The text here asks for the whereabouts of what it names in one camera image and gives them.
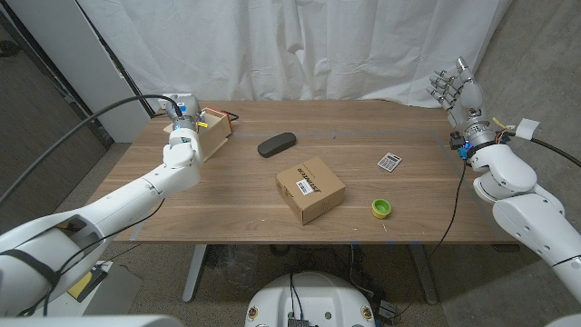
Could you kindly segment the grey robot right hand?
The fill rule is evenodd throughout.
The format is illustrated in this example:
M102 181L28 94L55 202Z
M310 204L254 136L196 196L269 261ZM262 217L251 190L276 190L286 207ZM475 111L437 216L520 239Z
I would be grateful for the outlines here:
M481 115L483 91L462 56L456 60L455 70L436 70L429 81L426 91L446 111L453 127Z

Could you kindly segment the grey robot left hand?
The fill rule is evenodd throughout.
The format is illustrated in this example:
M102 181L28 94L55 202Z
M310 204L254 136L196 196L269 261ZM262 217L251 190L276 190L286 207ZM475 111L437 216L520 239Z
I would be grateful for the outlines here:
M193 94L166 94L166 96L178 104L183 117L195 118L201 111L198 99ZM171 102L166 103L166 113L172 120L178 117Z

